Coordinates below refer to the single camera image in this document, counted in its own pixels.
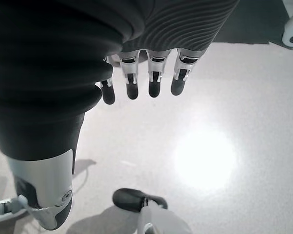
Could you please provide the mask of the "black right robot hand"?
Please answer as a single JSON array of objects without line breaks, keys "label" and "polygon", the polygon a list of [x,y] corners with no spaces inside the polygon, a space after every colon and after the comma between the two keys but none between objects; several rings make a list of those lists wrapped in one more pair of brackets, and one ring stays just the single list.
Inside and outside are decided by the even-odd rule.
[{"label": "black right robot hand", "polygon": [[47,230],[72,205],[72,176],[85,113],[115,100],[117,55],[127,95],[138,96],[146,50],[156,97],[166,58],[178,56],[171,93],[180,95],[197,61],[236,8],[235,0],[0,0],[0,150],[20,204]]}]

